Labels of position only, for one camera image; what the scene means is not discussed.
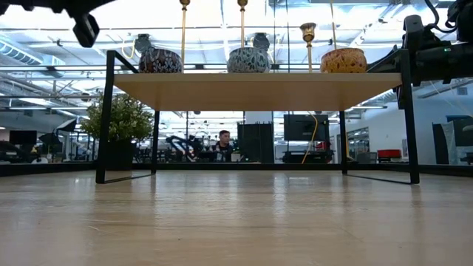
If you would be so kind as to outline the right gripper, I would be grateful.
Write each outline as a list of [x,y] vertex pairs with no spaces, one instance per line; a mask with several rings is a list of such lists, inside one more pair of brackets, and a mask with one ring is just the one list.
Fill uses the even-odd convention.
[[415,55],[408,49],[393,49],[383,58],[368,64],[367,72],[402,73],[410,71],[411,65],[413,86],[424,81],[448,84],[456,78],[473,78],[473,43],[418,50]]

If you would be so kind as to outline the potted green plant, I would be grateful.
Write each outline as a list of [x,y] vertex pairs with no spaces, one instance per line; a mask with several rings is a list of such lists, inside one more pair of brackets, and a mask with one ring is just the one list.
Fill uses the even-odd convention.
[[137,142],[152,136],[154,115],[144,107],[143,103],[127,94],[112,97],[106,157],[108,170],[131,170]]

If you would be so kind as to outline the black cabinet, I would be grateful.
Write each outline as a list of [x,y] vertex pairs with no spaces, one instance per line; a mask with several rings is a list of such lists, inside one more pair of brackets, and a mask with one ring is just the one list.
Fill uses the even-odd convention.
[[274,163],[272,123],[238,124],[237,144],[243,159],[253,163]]

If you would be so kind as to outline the dark display stand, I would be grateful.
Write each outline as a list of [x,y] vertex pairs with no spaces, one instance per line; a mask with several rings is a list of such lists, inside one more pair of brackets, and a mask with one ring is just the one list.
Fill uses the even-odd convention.
[[473,117],[448,116],[432,124],[435,161],[440,165],[473,166]]

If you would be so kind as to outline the person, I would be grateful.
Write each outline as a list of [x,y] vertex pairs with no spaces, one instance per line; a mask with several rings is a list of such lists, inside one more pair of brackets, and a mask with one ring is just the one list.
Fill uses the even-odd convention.
[[230,144],[230,132],[222,130],[219,133],[219,140],[211,147],[215,154],[215,162],[230,163],[233,153],[233,146]]

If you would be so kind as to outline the tall gold candlestick holder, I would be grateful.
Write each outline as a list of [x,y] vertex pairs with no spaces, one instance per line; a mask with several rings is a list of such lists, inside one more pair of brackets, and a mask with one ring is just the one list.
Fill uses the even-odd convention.
[[191,0],[179,0],[182,8],[182,30],[181,30],[181,59],[182,65],[185,66],[186,58],[186,13]]
[[239,5],[240,11],[240,41],[241,41],[241,48],[245,46],[245,7],[248,4],[248,0],[237,0],[237,4]]

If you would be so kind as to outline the short gold candle holder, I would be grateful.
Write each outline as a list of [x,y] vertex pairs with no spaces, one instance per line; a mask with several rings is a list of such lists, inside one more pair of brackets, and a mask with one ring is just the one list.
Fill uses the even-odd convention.
[[299,29],[302,31],[302,38],[304,42],[306,43],[308,72],[311,73],[313,71],[312,41],[315,38],[316,23],[313,23],[313,22],[304,23],[299,27]]

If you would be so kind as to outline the small black monitor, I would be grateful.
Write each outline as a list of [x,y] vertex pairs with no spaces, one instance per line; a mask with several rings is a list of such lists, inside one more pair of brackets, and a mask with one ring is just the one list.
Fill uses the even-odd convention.
[[37,131],[35,130],[11,130],[9,142],[13,145],[35,145],[37,143]]

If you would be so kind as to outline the wooden shelf riser black legs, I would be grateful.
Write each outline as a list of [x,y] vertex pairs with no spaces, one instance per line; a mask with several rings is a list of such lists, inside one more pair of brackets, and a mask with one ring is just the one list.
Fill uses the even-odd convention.
[[399,88],[404,100],[409,184],[420,182],[410,71],[402,73],[140,74],[118,52],[106,54],[106,85],[95,182],[105,184],[112,92],[119,89],[156,112],[337,111],[341,144],[346,143],[345,112],[363,100]]

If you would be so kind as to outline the black softbox light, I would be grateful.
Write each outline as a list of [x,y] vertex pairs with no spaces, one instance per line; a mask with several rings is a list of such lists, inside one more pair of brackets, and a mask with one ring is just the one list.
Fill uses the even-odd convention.
[[58,132],[58,131],[62,131],[62,132],[74,132],[75,131],[75,127],[78,123],[78,119],[77,118],[73,118],[71,120],[66,120],[65,122],[63,122],[62,124],[60,124],[59,126],[57,126],[55,128],[55,130]]
[[62,144],[62,142],[59,140],[58,135],[56,135],[54,132],[43,134],[39,137],[39,140],[43,144],[48,146],[57,146]]

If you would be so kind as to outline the large black monitor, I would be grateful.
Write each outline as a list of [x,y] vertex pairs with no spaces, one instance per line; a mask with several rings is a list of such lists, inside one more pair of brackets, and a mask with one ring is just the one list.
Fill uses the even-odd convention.
[[284,140],[328,141],[329,139],[327,115],[284,115]]

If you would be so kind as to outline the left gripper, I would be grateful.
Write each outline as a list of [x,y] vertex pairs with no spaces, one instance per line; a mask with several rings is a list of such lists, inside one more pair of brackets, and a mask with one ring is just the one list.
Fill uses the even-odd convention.
[[108,4],[114,0],[0,0],[0,16],[4,15],[10,5],[22,6],[26,11],[33,11],[35,7],[50,8],[54,13],[63,10],[75,17],[75,26],[72,28],[79,44],[82,47],[93,47],[99,26],[95,17],[89,12]]

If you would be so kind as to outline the blue white patterned vase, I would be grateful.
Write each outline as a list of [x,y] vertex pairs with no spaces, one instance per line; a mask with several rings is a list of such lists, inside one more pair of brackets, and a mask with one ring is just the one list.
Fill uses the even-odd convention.
[[268,53],[260,48],[241,47],[230,52],[227,61],[229,73],[265,73],[270,70]]

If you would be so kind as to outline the red storage bin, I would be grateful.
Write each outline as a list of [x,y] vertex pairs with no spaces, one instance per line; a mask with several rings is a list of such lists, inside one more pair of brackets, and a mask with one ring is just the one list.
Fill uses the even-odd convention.
[[402,158],[401,150],[399,149],[380,149],[377,150],[378,159],[391,160]]

